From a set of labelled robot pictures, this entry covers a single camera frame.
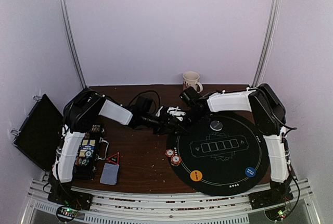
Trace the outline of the black poker chip case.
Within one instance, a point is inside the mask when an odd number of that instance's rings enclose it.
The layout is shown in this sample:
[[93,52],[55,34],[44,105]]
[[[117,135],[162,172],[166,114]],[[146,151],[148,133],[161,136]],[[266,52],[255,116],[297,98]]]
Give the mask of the black poker chip case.
[[[56,161],[61,124],[62,114],[49,97],[43,94],[21,126],[14,139],[14,146],[42,170],[49,172]],[[93,125],[85,134],[75,158],[74,178],[93,179],[103,129],[102,125]]]

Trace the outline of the blue playing card deck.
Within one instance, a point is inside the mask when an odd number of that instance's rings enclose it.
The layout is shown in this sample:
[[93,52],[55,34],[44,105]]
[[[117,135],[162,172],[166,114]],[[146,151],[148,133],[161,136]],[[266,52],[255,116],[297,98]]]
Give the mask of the blue playing card deck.
[[119,168],[120,165],[118,164],[105,163],[100,177],[100,183],[106,185],[116,185],[118,180]]

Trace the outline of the red poker chip stack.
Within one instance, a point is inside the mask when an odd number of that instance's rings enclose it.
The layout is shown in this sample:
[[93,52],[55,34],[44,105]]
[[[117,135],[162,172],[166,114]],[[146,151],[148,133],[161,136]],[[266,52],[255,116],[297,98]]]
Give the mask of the red poker chip stack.
[[167,157],[172,157],[172,156],[174,156],[174,150],[173,150],[173,149],[167,149],[167,150],[165,151],[165,155],[166,155]]

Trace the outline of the floral ceramic mug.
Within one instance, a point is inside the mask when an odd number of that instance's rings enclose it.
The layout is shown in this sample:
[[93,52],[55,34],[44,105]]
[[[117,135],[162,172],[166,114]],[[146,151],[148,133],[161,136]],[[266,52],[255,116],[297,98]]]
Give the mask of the floral ceramic mug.
[[203,86],[199,82],[200,75],[194,71],[188,71],[183,73],[183,90],[193,87],[198,93],[203,91]]

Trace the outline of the round black poker mat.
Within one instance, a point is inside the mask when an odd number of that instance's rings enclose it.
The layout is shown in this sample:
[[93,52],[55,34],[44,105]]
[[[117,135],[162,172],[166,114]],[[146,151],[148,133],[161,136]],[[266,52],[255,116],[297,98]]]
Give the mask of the round black poker mat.
[[[218,120],[221,131],[213,131],[210,123]],[[182,162],[173,166],[177,177],[185,184],[211,196],[231,196],[253,188],[265,177],[270,162],[263,135],[255,125],[235,113],[215,113],[195,123],[188,134],[169,135],[166,143]],[[249,178],[247,167],[257,174]],[[190,173],[199,170],[199,182],[190,179]]]

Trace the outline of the left aluminium frame post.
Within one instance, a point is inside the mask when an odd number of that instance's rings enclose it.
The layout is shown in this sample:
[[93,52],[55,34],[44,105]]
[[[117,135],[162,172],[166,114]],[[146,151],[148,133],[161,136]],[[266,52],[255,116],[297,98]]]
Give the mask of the left aluminium frame post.
[[66,35],[66,40],[68,43],[71,59],[73,61],[74,69],[75,69],[76,75],[79,79],[80,85],[84,89],[87,87],[87,85],[86,85],[86,82],[84,79],[82,67],[81,67],[81,64],[80,64],[80,61],[78,58],[78,54],[77,54],[77,50],[76,50],[76,46],[75,46],[75,42],[74,42],[74,37],[73,37],[72,29],[71,29],[66,0],[59,0],[59,4],[60,4],[63,25],[65,28],[65,35]]

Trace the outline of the blue small blind button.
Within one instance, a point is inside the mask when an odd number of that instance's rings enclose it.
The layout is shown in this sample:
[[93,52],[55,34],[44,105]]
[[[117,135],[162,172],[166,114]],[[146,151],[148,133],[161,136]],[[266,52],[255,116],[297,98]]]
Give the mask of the blue small blind button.
[[253,167],[247,167],[245,169],[245,174],[246,174],[247,177],[253,178],[253,177],[256,176],[257,172]]

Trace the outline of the black red triangle marker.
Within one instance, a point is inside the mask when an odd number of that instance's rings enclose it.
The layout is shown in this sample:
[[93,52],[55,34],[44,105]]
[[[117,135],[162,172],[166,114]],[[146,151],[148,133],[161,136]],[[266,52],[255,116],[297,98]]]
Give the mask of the black red triangle marker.
[[117,152],[114,155],[111,155],[110,157],[106,158],[106,161],[109,163],[112,163],[114,165],[118,165],[119,164],[119,158],[120,158],[120,153]]

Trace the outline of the clear dealer button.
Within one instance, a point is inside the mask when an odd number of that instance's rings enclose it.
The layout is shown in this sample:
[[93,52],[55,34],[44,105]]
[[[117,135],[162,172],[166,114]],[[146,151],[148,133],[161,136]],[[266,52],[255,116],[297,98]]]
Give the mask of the clear dealer button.
[[210,123],[210,128],[213,131],[221,131],[223,129],[223,124],[218,120],[214,120]]

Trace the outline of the orange big blind button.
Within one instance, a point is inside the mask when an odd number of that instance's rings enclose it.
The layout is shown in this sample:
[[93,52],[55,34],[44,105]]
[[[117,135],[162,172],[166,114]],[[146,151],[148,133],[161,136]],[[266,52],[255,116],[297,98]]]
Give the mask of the orange big blind button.
[[199,170],[193,170],[191,173],[190,173],[190,179],[194,182],[199,182],[201,181],[203,178],[203,174],[201,171]]

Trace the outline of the right aluminium frame post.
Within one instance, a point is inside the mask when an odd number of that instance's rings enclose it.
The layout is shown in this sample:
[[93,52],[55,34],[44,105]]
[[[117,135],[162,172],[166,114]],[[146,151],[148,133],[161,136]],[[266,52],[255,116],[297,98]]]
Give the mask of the right aluminium frame post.
[[268,60],[270,57],[271,49],[273,46],[273,35],[278,23],[278,16],[280,11],[281,0],[272,0],[266,33],[261,48],[260,58],[257,69],[252,81],[252,87],[257,87],[262,83],[264,74],[267,68]]

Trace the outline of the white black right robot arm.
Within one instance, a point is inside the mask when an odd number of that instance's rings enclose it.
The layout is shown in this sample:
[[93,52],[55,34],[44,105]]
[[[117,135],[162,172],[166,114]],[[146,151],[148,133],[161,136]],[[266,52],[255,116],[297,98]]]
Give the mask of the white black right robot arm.
[[286,110],[263,83],[244,91],[206,95],[187,88],[184,133],[170,135],[170,165],[186,185],[210,196],[232,196],[256,186],[267,173],[270,188],[256,193],[259,204],[277,204],[289,193],[290,158]]

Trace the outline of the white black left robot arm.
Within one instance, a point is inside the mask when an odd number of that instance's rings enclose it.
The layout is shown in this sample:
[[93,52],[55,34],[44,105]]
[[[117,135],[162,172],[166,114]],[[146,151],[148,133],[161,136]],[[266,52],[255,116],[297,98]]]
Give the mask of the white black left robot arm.
[[51,195],[65,206],[82,206],[81,197],[71,190],[73,170],[79,147],[100,116],[132,129],[148,127],[155,134],[180,133],[186,113],[179,107],[162,106],[160,101],[151,111],[153,103],[152,98],[146,97],[146,92],[137,94],[127,105],[91,89],[77,94],[63,110],[61,140],[49,179]]

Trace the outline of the aluminium frame post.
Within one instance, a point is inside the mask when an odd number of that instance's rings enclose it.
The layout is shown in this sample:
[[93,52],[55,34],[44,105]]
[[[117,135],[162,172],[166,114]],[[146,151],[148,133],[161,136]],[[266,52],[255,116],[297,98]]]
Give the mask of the aluminium frame post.
[[77,50],[76,50],[76,46],[75,46],[75,42],[74,42],[74,37],[73,37],[72,29],[71,29],[66,0],[59,0],[59,4],[60,4],[63,25],[65,28],[65,35],[66,35],[66,40],[68,43],[71,59],[73,61],[74,69],[75,69],[76,75],[79,79],[80,85],[84,89],[87,87],[87,85],[86,85],[86,82],[84,79],[82,67],[81,67],[81,64],[80,64],[80,61],[78,58],[78,54],[77,54]]
[[280,11],[281,0],[272,0],[266,33],[261,48],[260,58],[257,69],[252,81],[252,87],[257,87],[262,83],[264,74],[267,68],[268,60],[270,57],[271,49],[273,46],[273,35],[278,23],[278,16]]

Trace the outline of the aluminium front rail base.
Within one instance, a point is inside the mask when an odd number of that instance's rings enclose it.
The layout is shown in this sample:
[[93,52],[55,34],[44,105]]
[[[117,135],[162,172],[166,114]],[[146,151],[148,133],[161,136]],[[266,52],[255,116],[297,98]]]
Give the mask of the aluminium front rail base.
[[271,210],[293,209],[283,223],[323,223],[307,179],[292,183],[294,199],[254,209],[251,193],[267,190],[268,185],[229,197],[202,193],[135,194],[90,190],[90,210],[81,210],[73,223],[272,223]]

